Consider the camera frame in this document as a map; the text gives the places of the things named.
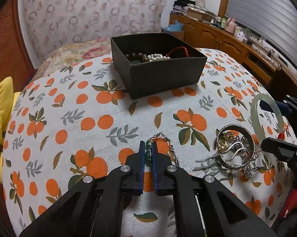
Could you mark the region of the black jewelry box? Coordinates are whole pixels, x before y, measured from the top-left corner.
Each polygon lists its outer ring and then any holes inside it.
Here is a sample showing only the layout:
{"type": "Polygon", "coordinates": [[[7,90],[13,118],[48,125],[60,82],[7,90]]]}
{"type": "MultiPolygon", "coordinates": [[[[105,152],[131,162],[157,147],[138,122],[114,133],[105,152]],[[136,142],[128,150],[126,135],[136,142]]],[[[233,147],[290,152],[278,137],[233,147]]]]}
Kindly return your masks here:
{"type": "Polygon", "coordinates": [[[207,56],[168,33],[143,33],[110,39],[113,63],[131,99],[198,83],[207,56]],[[142,62],[133,54],[168,55],[142,62]]]}

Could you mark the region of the pale green jade bangle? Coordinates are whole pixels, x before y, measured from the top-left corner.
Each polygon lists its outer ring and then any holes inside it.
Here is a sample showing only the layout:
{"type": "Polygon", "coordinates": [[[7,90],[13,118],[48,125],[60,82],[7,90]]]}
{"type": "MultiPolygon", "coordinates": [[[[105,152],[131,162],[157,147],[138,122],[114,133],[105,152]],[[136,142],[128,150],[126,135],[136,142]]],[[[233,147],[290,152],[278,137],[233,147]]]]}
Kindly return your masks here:
{"type": "Polygon", "coordinates": [[[266,138],[266,133],[265,133],[266,128],[263,126],[263,124],[260,123],[260,119],[259,119],[260,111],[262,109],[261,108],[258,109],[258,108],[261,100],[266,101],[271,106],[275,106],[275,113],[268,112],[268,111],[264,112],[264,118],[266,119],[266,121],[268,121],[269,128],[271,128],[272,119],[277,119],[278,134],[285,132],[282,114],[280,113],[273,98],[271,98],[269,95],[266,95],[266,94],[258,94],[254,97],[254,99],[251,102],[250,117],[251,117],[251,123],[254,129],[255,135],[260,143],[262,143],[262,141],[266,138]]]}

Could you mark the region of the silver metal bangle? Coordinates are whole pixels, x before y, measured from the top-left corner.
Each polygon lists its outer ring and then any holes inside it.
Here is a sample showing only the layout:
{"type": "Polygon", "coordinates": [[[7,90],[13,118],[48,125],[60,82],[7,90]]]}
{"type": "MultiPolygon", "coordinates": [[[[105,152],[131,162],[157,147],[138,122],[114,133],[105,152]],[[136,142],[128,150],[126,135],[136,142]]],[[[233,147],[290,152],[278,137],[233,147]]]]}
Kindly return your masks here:
{"type": "Polygon", "coordinates": [[[250,132],[240,125],[229,124],[216,130],[216,160],[228,170],[252,171],[256,160],[255,143],[250,132]]]}

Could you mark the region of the orange print white blanket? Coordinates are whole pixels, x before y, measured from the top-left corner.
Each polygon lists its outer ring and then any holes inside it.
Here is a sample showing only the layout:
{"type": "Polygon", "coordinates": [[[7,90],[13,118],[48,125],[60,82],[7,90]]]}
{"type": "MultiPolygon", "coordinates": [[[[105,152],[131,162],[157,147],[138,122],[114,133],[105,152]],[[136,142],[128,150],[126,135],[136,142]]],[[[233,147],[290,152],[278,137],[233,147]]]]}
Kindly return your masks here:
{"type": "MultiPolygon", "coordinates": [[[[6,208],[20,234],[84,176],[99,178],[125,163],[140,141],[189,174],[215,153],[216,130],[238,124],[253,132],[250,106],[266,92],[229,55],[202,49],[207,62],[197,84],[132,100],[111,57],[62,68],[31,82],[14,105],[3,149],[6,208]]],[[[278,216],[290,190],[289,169],[260,152],[248,178],[223,181],[265,223],[278,216]]]]}

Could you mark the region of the pink thermos jug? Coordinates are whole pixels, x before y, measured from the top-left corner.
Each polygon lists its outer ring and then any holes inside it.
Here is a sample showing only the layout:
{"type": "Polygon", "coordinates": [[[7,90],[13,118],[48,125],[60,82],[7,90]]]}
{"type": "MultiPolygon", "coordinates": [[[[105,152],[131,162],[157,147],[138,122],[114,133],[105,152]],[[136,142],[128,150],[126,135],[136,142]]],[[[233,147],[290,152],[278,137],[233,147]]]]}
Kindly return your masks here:
{"type": "Polygon", "coordinates": [[[226,21],[226,27],[225,27],[225,31],[234,35],[234,32],[235,32],[235,29],[236,29],[236,21],[235,21],[235,18],[231,17],[231,18],[228,18],[227,21],[226,21]]]}

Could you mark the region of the grey window blind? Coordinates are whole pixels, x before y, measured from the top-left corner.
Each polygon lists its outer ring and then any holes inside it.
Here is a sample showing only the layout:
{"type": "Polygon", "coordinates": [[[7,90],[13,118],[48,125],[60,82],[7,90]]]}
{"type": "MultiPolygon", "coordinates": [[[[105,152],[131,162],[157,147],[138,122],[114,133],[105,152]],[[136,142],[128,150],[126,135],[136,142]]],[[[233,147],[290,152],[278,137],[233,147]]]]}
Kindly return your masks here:
{"type": "Polygon", "coordinates": [[[297,68],[297,10],[290,0],[228,0],[226,15],[265,37],[297,68]]]}

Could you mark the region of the wooden cabinet counter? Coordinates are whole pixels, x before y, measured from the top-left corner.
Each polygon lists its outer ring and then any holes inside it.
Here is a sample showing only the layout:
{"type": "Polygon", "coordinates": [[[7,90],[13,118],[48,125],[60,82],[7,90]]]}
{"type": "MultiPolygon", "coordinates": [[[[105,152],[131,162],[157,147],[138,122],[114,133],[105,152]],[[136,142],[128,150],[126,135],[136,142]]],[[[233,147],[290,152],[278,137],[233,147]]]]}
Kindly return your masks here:
{"type": "Polygon", "coordinates": [[[223,51],[243,65],[267,89],[274,91],[277,87],[285,86],[288,88],[285,93],[297,98],[297,77],[285,66],[275,66],[261,53],[217,27],[171,13],[169,23],[173,24],[176,21],[183,24],[183,40],[186,43],[193,47],[223,51]]]}

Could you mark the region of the cardboard box on counter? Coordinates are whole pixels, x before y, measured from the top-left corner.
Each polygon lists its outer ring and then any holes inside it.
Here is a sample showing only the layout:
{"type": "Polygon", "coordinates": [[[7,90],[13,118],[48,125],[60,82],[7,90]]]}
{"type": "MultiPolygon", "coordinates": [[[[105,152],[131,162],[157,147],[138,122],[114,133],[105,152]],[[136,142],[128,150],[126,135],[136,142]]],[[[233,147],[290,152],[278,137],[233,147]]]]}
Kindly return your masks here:
{"type": "Polygon", "coordinates": [[[187,9],[186,16],[190,18],[194,18],[200,22],[203,22],[203,21],[210,22],[212,19],[215,18],[215,16],[212,14],[208,14],[202,10],[195,10],[192,8],[187,9]]]}

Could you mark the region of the blue tissue bag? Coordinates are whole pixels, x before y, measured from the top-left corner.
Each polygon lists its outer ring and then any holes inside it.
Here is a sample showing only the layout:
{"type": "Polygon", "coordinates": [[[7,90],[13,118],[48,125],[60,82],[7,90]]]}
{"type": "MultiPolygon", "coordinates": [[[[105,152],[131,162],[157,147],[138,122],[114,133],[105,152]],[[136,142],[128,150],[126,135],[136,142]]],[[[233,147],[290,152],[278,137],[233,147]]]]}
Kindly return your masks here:
{"type": "Polygon", "coordinates": [[[162,30],[167,32],[180,32],[183,28],[183,25],[184,24],[179,23],[177,20],[175,20],[174,24],[171,24],[167,27],[163,27],[162,30]]]}

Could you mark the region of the floral quilt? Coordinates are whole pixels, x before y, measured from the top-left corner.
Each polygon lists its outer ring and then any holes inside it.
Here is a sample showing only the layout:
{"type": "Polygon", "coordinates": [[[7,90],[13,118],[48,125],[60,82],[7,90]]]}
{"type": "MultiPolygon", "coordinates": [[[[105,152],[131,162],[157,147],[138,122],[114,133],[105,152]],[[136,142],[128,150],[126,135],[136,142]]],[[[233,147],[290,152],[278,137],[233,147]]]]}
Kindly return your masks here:
{"type": "Polygon", "coordinates": [[[110,38],[77,42],[51,52],[38,67],[31,81],[40,79],[66,66],[72,66],[85,60],[94,59],[111,52],[110,38]]]}

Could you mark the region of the stack of folded clothes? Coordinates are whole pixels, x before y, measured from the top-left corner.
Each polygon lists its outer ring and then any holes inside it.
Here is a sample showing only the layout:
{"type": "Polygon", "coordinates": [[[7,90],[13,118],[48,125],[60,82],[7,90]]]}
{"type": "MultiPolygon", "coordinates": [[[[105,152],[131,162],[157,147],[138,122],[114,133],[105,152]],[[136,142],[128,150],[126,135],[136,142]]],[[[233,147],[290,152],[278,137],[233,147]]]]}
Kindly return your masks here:
{"type": "Polygon", "coordinates": [[[185,11],[185,7],[187,7],[189,4],[195,5],[196,2],[192,0],[175,0],[173,4],[172,13],[183,15],[185,11]]]}

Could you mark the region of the yellow plush toy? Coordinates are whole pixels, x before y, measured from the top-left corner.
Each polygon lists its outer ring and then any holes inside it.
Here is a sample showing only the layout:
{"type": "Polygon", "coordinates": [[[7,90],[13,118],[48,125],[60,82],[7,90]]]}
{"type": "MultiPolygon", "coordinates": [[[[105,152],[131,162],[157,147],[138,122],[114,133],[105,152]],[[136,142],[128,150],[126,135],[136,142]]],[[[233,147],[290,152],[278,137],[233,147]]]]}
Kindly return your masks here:
{"type": "Polygon", "coordinates": [[[7,126],[20,92],[14,92],[13,79],[6,77],[0,82],[0,183],[3,183],[3,149],[7,126]]]}

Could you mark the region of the wooden louvered wardrobe door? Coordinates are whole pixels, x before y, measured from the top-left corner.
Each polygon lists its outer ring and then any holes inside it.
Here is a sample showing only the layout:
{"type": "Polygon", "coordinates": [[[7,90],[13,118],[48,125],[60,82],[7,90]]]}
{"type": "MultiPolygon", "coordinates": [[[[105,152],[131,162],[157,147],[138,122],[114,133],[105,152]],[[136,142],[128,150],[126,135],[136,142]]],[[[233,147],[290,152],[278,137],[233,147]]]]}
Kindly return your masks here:
{"type": "Polygon", "coordinates": [[[35,73],[20,29],[18,0],[7,0],[0,10],[0,82],[10,76],[14,91],[21,91],[35,73]]]}

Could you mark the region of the pink circle pattern curtain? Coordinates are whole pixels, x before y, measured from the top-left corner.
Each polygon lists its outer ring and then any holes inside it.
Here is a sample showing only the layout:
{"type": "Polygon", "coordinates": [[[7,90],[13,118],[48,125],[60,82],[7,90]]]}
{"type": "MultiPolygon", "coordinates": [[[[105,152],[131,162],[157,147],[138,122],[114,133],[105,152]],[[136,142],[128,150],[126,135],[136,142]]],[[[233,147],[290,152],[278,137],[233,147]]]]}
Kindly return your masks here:
{"type": "Polygon", "coordinates": [[[167,0],[22,0],[30,43],[39,60],[68,44],[157,32],[167,0]]]}

